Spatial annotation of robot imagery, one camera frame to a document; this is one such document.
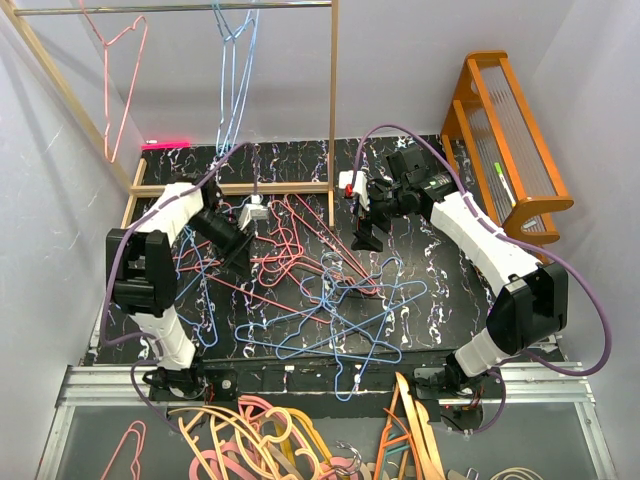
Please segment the light blue wire hanger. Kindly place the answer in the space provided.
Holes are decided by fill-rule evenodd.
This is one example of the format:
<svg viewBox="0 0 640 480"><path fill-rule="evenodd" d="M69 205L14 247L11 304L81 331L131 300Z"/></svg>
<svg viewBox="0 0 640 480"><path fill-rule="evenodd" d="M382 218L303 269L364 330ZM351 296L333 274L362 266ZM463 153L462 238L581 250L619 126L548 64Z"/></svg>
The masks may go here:
<svg viewBox="0 0 640 480"><path fill-rule="evenodd" d="M233 28L222 11L219 1L212 2L216 26L222 40L219 110L220 121L216 135L216 153L226 154L236 143L241 122L240 94L243 82L237 83L237 42L243 27Z"/></svg>

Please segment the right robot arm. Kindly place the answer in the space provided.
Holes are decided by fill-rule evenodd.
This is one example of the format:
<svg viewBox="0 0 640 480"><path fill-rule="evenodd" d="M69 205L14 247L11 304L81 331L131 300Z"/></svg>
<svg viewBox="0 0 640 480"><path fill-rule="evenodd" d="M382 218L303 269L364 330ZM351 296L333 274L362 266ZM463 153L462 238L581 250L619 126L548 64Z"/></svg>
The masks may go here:
<svg viewBox="0 0 640 480"><path fill-rule="evenodd" d="M452 240L488 281L495 301L485 327L449 354L441 371L417 382L424 389L469 396L487 371L566 327L568 274L500 239L472 196L418 147L400 149L387 162L390 179L368 179L354 170L339 174L339 188L355 201L351 247L381 252L373 230L389 232L393 219L417 214Z"/></svg>

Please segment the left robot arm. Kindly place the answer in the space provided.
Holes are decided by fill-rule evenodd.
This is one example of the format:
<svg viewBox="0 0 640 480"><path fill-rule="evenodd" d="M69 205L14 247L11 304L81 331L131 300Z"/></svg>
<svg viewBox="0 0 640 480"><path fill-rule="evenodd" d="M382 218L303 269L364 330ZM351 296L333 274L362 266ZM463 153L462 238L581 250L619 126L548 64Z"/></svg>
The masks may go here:
<svg viewBox="0 0 640 480"><path fill-rule="evenodd" d="M107 300L132 318L158 356L158 367L144 382L186 399L204 394L207 376L175 307L172 245L188 227L210 242L222 269L247 277L254 239L250 229L268 217L257 192L239 215L223 211L223 201L215 180L197 184L186 177L165 186L147 219L128 229L112 229L106 237Z"/></svg>

